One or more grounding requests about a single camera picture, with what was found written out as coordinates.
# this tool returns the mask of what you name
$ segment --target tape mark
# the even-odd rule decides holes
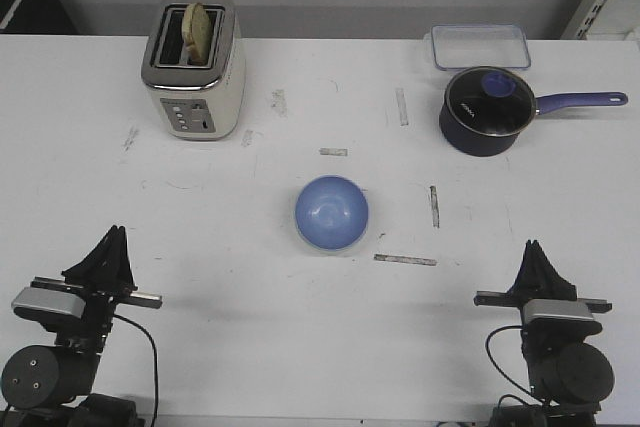
[[[140,129],[138,129],[136,126],[133,126],[129,129],[129,136],[127,137],[127,140],[124,141],[124,144],[122,144],[125,152],[131,148],[139,133]]]
[[[253,142],[253,130],[247,129],[244,131],[244,135],[242,136],[242,146],[248,147]]]
[[[431,197],[431,217],[433,218],[433,226],[436,229],[440,228],[440,208],[438,207],[438,192],[436,186],[429,187],[429,193]]]
[[[333,149],[330,147],[322,147],[319,152],[320,155],[335,155],[337,157],[346,157],[349,155],[348,149]]]
[[[396,102],[398,102],[398,111],[400,113],[400,125],[409,125],[407,101],[404,98],[404,89],[402,87],[396,87]]]
[[[271,108],[280,117],[286,117],[289,114],[287,111],[287,99],[284,97],[284,89],[277,89],[271,92]]]
[[[400,264],[429,265],[436,266],[438,261],[434,259],[424,259],[422,257],[406,257],[404,255],[375,254],[373,260],[381,262],[398,262]]]

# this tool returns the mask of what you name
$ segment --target toaster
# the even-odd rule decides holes
[[[204,9],[210,22],[203,30],[210,36],[203,39],[208,48],[197,63],[183,37],[193,4]],[[176,137],[216,140],[233,131],[244,92],[245,58],[232,0],[164,0],[147,40],[141,75]]]

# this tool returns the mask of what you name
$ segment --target bowl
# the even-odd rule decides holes
[[[327,175],[309,182],[298,195],[296,227],[304,240],[325,251],[346,249],[367,228],[369,206],[360,188]]]

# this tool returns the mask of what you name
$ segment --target toaster control panel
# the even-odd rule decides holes
[[[204,99],[160,99],[171,127],[176,132],[197,134],[216,131]]]

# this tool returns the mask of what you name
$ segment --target toaster slot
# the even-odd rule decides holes
[[[210,69],[215,61],[224,9],[218,6],[205,5],[204,9],[211,21],[211,47],[204,65],[192,64],[187,48],[182,40],[182,19],[187,5],[169,6],[165,10],[161,35],[156,43],[153,55],[153,67],[178,69]]]

